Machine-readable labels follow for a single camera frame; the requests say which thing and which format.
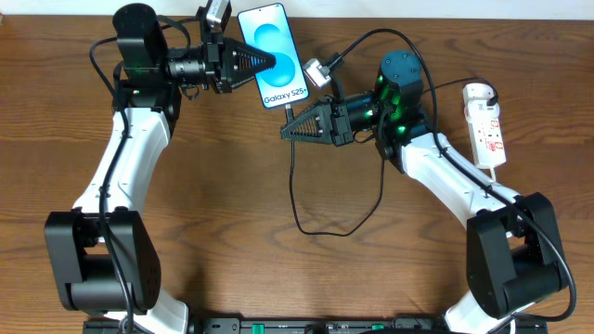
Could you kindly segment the blue screen Galaxy smartphone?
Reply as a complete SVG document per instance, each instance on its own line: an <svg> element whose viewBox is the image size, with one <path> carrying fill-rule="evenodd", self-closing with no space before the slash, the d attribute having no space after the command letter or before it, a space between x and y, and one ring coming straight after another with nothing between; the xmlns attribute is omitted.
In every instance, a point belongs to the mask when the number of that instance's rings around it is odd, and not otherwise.
<svg viewBox="0 0 594 334"><path fill-rule="evenodd" d="M264 107L274 109L307 99L309 89L284 6L275 3L244 10L238 20L245 43L275 57L273 68L255 75Z"/></svg>

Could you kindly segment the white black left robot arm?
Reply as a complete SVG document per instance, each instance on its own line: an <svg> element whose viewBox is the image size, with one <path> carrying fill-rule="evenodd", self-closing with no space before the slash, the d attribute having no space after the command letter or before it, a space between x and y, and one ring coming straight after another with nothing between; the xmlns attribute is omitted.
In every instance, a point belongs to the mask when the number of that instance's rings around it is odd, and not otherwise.
<svg viewBox="0 0 594 334"><path fill-rule="evenodd" d="M97 171L65 212L51 212L45 243L62 306L94 317L111 333L196 333L190 308L161 285L161 262L142 220L157 161L168 146L184 99L203 90L227 94L274 67L275 58L224 35L232 7L201 6L197 43L167 45L164 31L183 31L146 4L112 18L121 54L104 78L112 97L112 130Z"/></svg>

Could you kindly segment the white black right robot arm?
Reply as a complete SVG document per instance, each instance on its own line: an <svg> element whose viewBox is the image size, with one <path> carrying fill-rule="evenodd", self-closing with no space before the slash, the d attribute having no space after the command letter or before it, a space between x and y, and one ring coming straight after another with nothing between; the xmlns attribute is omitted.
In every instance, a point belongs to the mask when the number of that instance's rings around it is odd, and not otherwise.
<svg viewBox="0 0 594 334"><path fill-rule="evenodd" d="M576 297L551 202L502 186L461 156L420 104L435 87L418 52L384 57L371 91L346 96L335 71L336 55L311 59L303 68L317 87L330 86L299 114L289 114L281 136L292 143L343 146L369 130L384 163L427 187L466 232L468 292L441 317L455 333L514 333L548 322L528 308L567 290Z"/></svg>

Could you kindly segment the white power strip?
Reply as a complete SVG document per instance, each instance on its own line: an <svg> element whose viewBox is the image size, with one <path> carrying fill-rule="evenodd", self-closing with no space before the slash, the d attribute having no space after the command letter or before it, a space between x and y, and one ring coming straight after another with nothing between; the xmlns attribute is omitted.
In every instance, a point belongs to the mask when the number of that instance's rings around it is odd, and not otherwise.
<svg viewBox="0 0 594 334"><path fill-rule="evenodd" d="M486 100L471 100L464 108L471 137L474 165L479 169L496 168L506 162L499 122L499 105L488 106Z"/></svg>

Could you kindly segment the white USB wall charger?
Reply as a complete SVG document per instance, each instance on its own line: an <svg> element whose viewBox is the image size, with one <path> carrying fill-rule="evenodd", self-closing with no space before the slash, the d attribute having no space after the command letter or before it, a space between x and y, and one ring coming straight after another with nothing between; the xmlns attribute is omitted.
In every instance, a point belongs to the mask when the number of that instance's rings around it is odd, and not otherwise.
<svg viewBox="0 0 594 334"><path fill-rule="evenodd" d="M494 107L498 102L497 90L487 83L468 83L464 86L462 95L465 105L473 101L485 101L487 107Z"/></svg>

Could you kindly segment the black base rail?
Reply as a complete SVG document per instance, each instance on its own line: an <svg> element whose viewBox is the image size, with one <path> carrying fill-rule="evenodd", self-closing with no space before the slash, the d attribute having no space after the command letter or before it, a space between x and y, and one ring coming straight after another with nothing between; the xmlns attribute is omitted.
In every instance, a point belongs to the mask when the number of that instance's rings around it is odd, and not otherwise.
<svg viewBox="0 0 594 334"><path fill-rule="evenodd" d="M547 334L544 322L516 320L514 333ZM190 320L187 333L197 334L304 334L304 333L451 333L445 321L436 318L397 317L390 321L307 321L307 320L240 320L237 318L210 318ZM118 321L89 320L83 324L84 334L119 333Z"/></svg>

